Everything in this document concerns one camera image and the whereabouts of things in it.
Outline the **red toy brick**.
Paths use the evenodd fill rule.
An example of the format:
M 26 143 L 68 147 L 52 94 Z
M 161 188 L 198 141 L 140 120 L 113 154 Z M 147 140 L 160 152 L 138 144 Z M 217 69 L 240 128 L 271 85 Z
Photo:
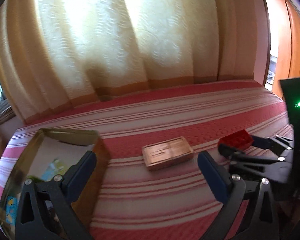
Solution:
M 225 145 L 244 151 L 252 145 L 253 141 L 253 137 L 242 129 L 219 139 L 218 146 Z

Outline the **copper metal case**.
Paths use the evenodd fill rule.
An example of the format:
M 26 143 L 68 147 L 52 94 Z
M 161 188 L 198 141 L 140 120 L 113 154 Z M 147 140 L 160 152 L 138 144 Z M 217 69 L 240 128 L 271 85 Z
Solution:
M 178 137 L 142 147 L 145 166 L 160 170 L 191 160 L 194 150 L 184 137 Z

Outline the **teal toy brick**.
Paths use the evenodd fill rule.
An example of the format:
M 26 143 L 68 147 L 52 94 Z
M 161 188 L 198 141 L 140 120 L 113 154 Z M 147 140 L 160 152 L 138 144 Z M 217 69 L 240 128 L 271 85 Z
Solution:
M 18 209 L 17 198 L 8 196 L 6 202 L 6 222 L 12 226 L 15 226 L 17 209 Z

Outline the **clear plastic floss pick box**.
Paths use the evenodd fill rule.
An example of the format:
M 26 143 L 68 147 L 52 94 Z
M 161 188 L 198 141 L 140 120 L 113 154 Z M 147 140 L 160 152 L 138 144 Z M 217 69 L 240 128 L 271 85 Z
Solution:
M 41 175 L 30 174 L 27 176 L 28 179 L 32 179 L 36 182 L 50 181 L 56 175 L 64 175 L 68 170 L 68 166 L 59 158 L 54 159 L 45 171 Z

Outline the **gold rectangular tin box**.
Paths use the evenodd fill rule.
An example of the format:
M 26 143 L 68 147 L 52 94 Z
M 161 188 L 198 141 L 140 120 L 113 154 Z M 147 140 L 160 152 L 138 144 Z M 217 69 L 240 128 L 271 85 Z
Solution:
M 95 131 L 40 129 L 12 168 L 0 200 L 9 239 L 91 239 L 110 160 Z

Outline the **white paper tin lining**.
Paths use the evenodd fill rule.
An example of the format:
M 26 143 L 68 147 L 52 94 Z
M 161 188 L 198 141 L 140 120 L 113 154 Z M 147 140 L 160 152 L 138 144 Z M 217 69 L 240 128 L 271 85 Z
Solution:
M 64 161 L 64 163 L 70 168 L 72 165 L 78 163 L 85 152 L 92 149 L 93 144 L 83 146 L 73 145 L 51 138 L 45 138 L 34 156 L 34 160 L 27 175 L 41 175 L 49 163 L 56 158 Z

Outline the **red striped bed cover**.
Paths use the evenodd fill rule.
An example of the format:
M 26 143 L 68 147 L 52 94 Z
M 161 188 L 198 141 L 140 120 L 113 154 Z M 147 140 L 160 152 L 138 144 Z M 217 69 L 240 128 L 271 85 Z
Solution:
M 0 159 L 0 198 L 8 175 L 41 128 L 97 131 L 110 152 L 90 223 L 95 239 L 199 239 L 221 209 L 197 159 L 245 130 L 292 137 L 285 103 L 255 81 L 223 81 L 135 94 L 80 107 L 19 128 Z

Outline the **orange wooden wardrobe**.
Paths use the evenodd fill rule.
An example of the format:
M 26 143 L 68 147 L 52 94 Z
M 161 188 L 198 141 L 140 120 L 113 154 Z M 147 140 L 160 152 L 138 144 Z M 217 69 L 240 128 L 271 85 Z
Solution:
M 283 97 L 279 81 L 300 77 L 300 16 L 288 0 L 274 0 L 275 15 L 279 16 L 279 51 L 272 91 Z

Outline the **large cream patterned curtain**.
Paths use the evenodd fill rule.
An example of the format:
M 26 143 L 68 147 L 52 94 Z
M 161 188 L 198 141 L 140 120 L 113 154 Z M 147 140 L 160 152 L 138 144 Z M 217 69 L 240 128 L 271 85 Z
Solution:
M 25 123 L 143 90 L 263 81 L 264 0 L 6 0 L 0 83 Z

